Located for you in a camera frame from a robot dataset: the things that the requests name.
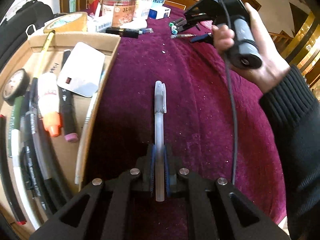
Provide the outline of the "black sleeved right forearm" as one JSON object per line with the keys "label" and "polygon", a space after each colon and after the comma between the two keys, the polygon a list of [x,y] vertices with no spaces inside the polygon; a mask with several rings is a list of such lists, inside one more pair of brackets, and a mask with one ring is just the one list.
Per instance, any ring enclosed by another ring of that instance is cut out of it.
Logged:
{"label": "black sleeved right forearm", "polygon": [[291,239],[319,239],[319,101],[299,69],[259,100],[283,169]]}

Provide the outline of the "right hand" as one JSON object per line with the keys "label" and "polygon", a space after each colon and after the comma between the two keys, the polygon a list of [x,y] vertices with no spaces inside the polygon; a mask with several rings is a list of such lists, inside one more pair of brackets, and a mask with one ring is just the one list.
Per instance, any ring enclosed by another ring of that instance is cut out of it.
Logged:
{"label": "right hand", "polygon": [[[258,69],[245,70],[235,66],[231,66],[231,69],[255,84],[265,94],[281,82],[290,71],[290,66],[278,53],[259,13],[249,3],[245,3],[245,7],[251,19],[251,31],[258,45],[263,64]],[[225,51],[234,45],[235,33],[227,25],[219,27],[213,25],[212,32],[213,45],[220,55],[223,55]]]}

